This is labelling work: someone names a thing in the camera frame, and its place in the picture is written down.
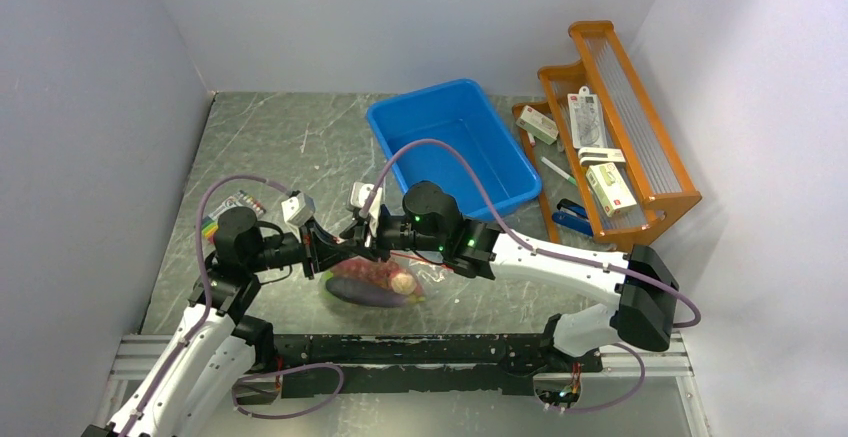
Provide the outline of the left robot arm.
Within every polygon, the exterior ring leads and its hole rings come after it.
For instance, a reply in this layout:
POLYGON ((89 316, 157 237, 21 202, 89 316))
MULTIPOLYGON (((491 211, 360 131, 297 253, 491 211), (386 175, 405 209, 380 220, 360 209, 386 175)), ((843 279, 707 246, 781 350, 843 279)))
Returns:
POLYGON ((283 209, 284 228, 246 207, 219 216, 178 329, 121 408, 84 435, 196 436, 244 374, 277 368, 272 324, 247 314, 259 273, 300 265, 312 276, 344 257, 309 207, 289 199, 283 209))

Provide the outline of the clear zip bag red seal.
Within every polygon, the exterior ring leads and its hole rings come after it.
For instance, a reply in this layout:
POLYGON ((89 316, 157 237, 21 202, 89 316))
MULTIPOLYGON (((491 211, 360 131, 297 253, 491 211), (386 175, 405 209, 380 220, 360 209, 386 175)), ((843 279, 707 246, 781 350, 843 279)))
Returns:
POLYGON ((323 290, 342 302, 369 308, 401 308, 426 300, 423 271, 446 270, 432 252, 391 251, 385 261, 354 257, 326 271, 323 290))

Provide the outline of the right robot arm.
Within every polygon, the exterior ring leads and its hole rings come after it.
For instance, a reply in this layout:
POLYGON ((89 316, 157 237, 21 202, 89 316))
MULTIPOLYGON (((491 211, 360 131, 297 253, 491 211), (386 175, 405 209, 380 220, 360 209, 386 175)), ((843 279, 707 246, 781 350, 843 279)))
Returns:
POLYGON ((670 346, 679 285, 659 254, 635 245, 628 252, 590 251, 506 231, 495 223, 463 215, 456 200, 423 181, 403 197, 403 212, 391 214, 374 202, 360 216, 373 185, 355 183, 356 214, 341 241, 362 256, 392 250, 435 252, 453 273, 467 278, 521 279, 575 292, 594 306, 551 319, 539 348, 550 370, 565 370, 577 357, 623 342, 664 352, 670 346))

